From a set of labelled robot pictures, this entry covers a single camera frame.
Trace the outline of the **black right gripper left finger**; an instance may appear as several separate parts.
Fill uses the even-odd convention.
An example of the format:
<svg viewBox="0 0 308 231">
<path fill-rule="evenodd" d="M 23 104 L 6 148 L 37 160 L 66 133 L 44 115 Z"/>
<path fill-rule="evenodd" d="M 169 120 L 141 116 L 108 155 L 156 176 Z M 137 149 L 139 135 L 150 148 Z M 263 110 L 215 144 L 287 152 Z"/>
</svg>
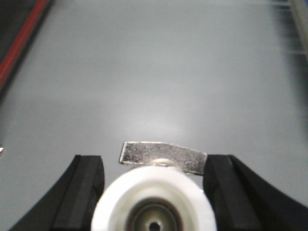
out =
<svg viewBox="0 0 308 231">
<path fill-rule="evenodd" d="M 102 158 L 76 155 L 57 182 L 11 230 L 89 231 L 103 190 Z"/>
</svg>

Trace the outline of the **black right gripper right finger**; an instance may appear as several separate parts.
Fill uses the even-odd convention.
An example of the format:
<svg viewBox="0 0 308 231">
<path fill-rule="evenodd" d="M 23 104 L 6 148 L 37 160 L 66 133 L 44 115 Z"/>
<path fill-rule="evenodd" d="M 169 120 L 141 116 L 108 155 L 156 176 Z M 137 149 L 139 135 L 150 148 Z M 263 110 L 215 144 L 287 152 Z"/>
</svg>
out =
<svg viewBox="0 0 308 231">
<path fill-rule="evenodd" d="M 203 189 L 219 231 L 308 229 L 308 208 L 262 179 L 234 155 L 207 157 Z"/>
</svg>

